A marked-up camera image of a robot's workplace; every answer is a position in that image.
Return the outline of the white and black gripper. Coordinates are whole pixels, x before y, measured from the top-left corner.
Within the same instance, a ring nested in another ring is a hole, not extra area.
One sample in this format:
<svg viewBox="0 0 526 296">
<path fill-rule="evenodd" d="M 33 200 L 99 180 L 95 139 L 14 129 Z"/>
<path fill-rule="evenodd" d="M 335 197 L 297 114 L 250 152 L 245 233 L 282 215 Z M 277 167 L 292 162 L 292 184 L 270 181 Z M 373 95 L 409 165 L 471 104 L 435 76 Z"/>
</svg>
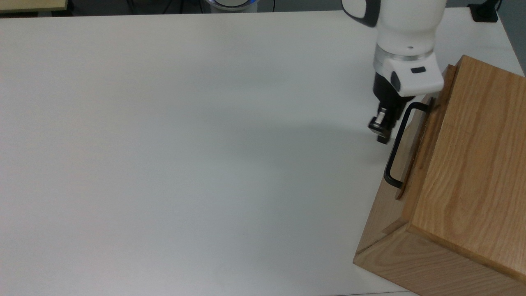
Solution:
<svg viewBox="0 0 526 296">
<path fill-rule="evenodd" d="M 419 56 L 376 53 L 373 66 L 373 93 L 379 101 L 379 110 L 368 128 L 377 135 L 379 143 L 387 144 L 406 102 L 415 96 L 440 91 L 444 79 L 434 53 Z"/>
</svg>

